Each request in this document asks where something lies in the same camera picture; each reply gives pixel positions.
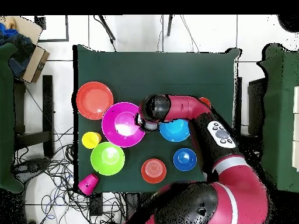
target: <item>yellow cup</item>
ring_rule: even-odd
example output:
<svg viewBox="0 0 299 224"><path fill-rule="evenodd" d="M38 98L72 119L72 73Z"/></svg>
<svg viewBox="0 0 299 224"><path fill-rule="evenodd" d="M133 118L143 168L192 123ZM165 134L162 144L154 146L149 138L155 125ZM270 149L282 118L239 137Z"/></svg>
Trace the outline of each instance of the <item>yellow cup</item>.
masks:
<svg viewBox="0 0 299 224"><path fill-rule="evenodd" d="M101 140L102 140L102 137L100 136L100 133L95 132L95 134L99 137L99 143L100 143Z"/></svg>
<svg viewBox="0 0 299 224"><path fill-rule="evenodd" d="M102 137L99 133L87 132L82 137L82 144L88 149L94 149L101 140Z"/></svg>

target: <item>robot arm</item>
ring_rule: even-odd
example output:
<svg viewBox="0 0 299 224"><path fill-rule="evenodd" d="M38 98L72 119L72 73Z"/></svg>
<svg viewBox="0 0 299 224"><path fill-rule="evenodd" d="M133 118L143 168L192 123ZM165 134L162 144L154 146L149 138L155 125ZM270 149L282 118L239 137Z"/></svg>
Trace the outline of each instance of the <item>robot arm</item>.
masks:
<svg viewBox="0 0 299 224"><path fill-rule="evenodd" d="M152 95L141 103L135 121L150 132L178 118L189 121L208 183L171 186L157 198L164 203L155 205L155 224L262 224L267 217L266 189L206 104L192 96ZM209 179L213 173L217 181Z"/></svg>

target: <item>cardboard box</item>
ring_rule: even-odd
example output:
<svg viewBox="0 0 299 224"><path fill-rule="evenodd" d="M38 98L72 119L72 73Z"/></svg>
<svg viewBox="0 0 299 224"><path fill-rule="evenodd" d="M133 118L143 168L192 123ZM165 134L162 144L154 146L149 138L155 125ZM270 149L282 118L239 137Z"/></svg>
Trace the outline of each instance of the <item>cardboard box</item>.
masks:
<svg viewBox="0 0 299 224"><path fill-rule="evenodd" d="M43 29L39 25L23 17L13 16L13 18L16 22L16 30L20 34L29 37L31 39L32 44L36 45L36 48L32 54L27 69L24 75L22 76L22 79L26 82L36 83L41 74L41 71L44 68L44 64L46 63L50 55L49 52L37 46L37 42Z"/></svg>

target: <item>blue cloth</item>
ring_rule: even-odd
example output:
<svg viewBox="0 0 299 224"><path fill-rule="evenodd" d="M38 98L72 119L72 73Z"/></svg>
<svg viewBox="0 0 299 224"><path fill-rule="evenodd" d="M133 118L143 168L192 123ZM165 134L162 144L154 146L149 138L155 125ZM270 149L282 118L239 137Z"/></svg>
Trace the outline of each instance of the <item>blue cloth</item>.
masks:
<svg viewBox="0 0 299 224"><path fill-rule="evenodd" d="M0 31L2 32L2 35L5 35L7 37L18 34L17 30L15 30L15 29L6 29L5 26L2 23L0 23Z"/></svg>
<svg viewBox="0 0 299 224"><path fill-rule="evenodd" d="M8 64L14 76L21 77L25 73L36 46L32 44L30 38L18 32L11 36L3 35L3 32L0 32L0 46L6 43L13 43L19 49L11 56Z"/></svg>

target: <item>metal stand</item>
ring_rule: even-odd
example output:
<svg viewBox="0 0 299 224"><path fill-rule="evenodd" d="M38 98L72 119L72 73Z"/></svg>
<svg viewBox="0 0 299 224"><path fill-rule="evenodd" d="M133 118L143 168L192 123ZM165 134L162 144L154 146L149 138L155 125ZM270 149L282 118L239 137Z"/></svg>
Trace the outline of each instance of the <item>metal stand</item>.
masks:
<svg viewBox="0 0 299 224"><path fill-rule="evenodd" d="M102 15L99 15L98 17L100 18L100 21L103 23L103 26L106 29L106 31L109 33L111 39L115 40L115 36L113 35L113 33L111 32L111 30L109 29L107 23L104 20L104 17Z"/></svg>
<svg viewBox="0 0 299 224"><path fill-rule="evenodd" d="M167 36L171 35L172 18L173 18L173 15L169 15L169 18L168 18L168 28L167 28Z"/></svg>
<svg viewBox="0 0 299 224"><path fill-rule="evenodd" d="M22 81L15 79L15 113L16 113L16 133L15 150L28 146L43 143L44 155L52 157L54 155L53 142L53 83L52 76L43 76L43 131L35 133L25 133L24 126L24 93L25 86Z"/></svg>

